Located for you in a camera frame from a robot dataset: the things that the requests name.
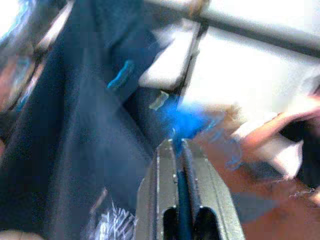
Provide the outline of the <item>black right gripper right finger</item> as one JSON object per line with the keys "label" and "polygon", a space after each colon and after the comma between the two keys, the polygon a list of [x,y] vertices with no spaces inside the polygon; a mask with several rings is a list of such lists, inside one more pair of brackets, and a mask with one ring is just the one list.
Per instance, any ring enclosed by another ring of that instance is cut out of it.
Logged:
{"label": "black right gripper right finger", "polygon": [[231,193],[200,146],[182,140],[194,240],[244,240]]}

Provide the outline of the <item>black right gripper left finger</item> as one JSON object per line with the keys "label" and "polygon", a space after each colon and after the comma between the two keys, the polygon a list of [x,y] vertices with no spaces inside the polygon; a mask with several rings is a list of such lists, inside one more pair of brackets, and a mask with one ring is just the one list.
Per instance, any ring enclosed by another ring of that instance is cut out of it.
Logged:
{"label": "black right gripper left finger", "polygon": [[138,189],[136,239],[176,240],[178,214],[176,153],[173,141],[166,139],[156,148]]}

